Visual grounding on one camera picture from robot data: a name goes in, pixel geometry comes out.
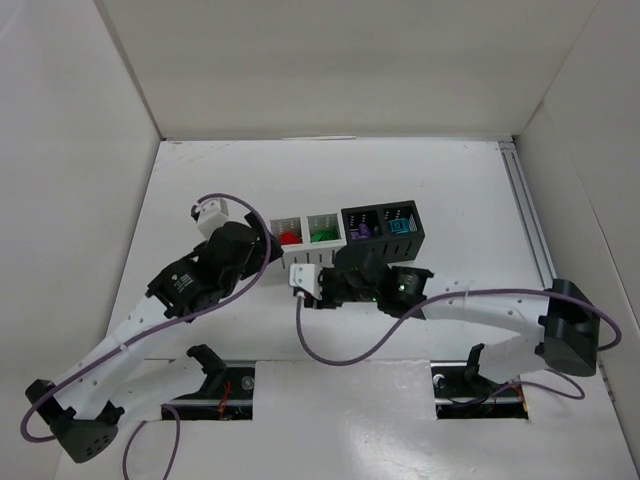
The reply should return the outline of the teal rounded lego piece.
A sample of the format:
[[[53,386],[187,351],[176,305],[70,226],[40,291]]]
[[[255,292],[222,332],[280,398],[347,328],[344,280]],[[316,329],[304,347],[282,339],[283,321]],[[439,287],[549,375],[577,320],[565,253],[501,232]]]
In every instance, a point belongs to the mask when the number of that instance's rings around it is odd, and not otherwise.
[[[390,234],[393,235],[402,235],[411,232],[411,225],[408,219],[406,218],[398,218],[389,220],[387,222],[387,227]]]

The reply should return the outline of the green lego brick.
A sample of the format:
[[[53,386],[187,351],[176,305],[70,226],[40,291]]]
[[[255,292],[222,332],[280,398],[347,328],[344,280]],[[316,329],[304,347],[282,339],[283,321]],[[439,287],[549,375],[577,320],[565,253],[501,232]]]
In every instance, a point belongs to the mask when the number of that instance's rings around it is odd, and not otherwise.
[[[338,239],[339,236],[335,230],[331,229],[321,229],[317,230],[311,234],[311,242],[312,243],[320,243],[325,241],[333,241]]]

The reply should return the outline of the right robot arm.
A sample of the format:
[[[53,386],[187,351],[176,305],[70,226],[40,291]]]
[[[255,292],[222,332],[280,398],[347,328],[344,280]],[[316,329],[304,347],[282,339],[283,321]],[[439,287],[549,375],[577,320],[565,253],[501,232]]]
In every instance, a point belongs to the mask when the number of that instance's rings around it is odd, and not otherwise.
[[[510,331],[511,338],[482,341],[468,355],[469,375],[496,384],[545,368],[576,377],[596,372],[600,318],[569,280],[554,279],[544,290],[475,288],[472,281],[390,266],[375,253],[345,247],[329,268],[292,268],[290,281],[303,291],[307,308],[373,302],[396,319],[455,320]]]

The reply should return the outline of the red rounded lego piece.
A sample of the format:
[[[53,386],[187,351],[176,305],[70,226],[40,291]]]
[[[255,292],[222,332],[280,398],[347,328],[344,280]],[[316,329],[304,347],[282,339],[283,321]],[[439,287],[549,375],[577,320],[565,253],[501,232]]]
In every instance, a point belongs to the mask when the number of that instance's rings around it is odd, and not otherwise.
[[[295,232],[283,232],[279,235],[279,242],[281,245],[299,245],[302,243],[302,238]]]

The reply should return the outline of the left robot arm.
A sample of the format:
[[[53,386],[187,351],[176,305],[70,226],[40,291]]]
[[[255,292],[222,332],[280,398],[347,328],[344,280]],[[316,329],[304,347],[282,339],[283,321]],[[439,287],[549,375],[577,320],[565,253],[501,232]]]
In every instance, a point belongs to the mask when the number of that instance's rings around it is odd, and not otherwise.
[[[120,429],[148,409],[192,393],[211,393],[227,366],[207,345],[189,347],[165,366],[132,375],[150,354],[198,317],[239,297],[282,254],[261,216],[243,221],[220,215],[199,228],[208,234],[192,252],[153,278],[134,310],[84,359],[55,380],[35,380],[25,395],[53,440],[77,464],[101,454]]]

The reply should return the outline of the purple rectangular lego brick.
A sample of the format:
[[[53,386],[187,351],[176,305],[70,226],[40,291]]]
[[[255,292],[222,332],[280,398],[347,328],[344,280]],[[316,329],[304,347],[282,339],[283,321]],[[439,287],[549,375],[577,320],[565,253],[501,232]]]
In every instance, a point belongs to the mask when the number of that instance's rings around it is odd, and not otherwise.
[[[352,240],[364,240],[373,237],[373,233],[370,230],[369,226],[366,223],[359,223],[352,231],[351,231],[351,239]]]

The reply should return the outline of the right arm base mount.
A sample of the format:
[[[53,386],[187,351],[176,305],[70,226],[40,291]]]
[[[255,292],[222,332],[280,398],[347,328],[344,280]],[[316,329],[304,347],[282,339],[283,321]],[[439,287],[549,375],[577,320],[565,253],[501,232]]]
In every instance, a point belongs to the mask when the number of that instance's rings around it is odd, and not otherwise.
[[[483,344],[474,346],[465,362],[431,364],[435,411],[438,420],[529,418],[522,389],[502,385],[479,375]]]

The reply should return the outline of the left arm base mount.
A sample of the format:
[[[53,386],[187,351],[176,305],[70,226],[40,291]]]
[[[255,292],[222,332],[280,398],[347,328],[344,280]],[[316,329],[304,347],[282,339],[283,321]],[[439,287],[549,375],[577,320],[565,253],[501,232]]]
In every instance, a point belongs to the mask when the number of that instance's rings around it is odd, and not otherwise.
[[[191,347],[186,355],[200,364],[205,379],[198,390],[168,402],[181,420],[253,419],[255,362],[227,363],[204,344]]]

